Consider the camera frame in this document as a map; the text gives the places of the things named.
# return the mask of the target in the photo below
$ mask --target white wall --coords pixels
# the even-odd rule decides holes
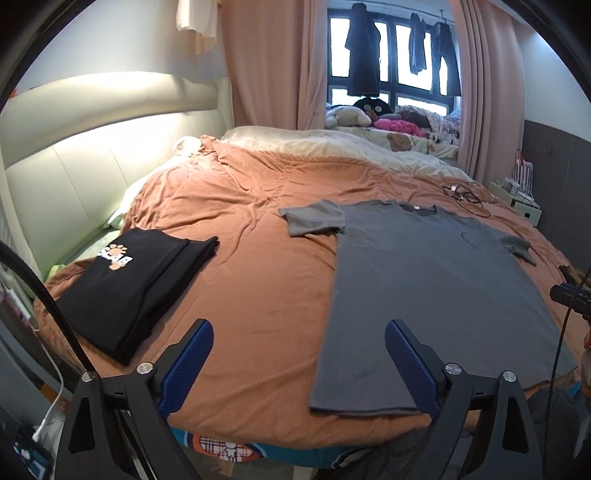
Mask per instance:
[[[566,65],[529,25],[515,23],[525,80],[525,119],[591,141],[591,103]]]
[[[86,73],[227,76],[221,26],[210,52],[194,53],[194,32],[176,29],[177,0],[96,0],[62,30],[21,79],[17,91]]]

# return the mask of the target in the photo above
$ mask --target headboard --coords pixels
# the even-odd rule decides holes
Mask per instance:
[[[233,124],[227,78],[99,73],[12,98],[0,113],[0,199],[12,246],[45,277],[96,235],[128,186],[173,156],[175,140],[221,138]]]

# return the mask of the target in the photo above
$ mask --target printed logo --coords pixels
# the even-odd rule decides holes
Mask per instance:
[[[111,270],[119,270],[133,260],[133,257],[127,257],[125,255],[126,253],[127,247],[124,247],[123,245],[111,244],[108,247],[104,247],[104,249],[99,252],[97,257],[102,257],[109,260],[111,262],[111,265],[109,266]]]

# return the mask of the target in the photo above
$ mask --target paw print graphic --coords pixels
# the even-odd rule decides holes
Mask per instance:
[[[112,244],[109,245],[109,255],[112,257],[116,257],[117,255],[125,254],[127,252],[127,247],[123,245]]]

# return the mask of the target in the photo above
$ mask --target plush toy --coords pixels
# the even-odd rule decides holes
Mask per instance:
[[[363,110],[349,105],[342,105],[326,112],[325,126],[328,130],[336,127],[369,127],[370,118]]]
[[[357,100],[353,106],[361,108],[368,117],[373,117],[372,120],[374,122],[382,115],[392,113],[392,108],[381,98],[364,97],[361,100]]]
[[[388,120],[380,118],[377,122],[374,122],[374,127],[379,128],[380,130],[414,135],[415,137],[425,137],[425,134],[419,127],[406,120]]]

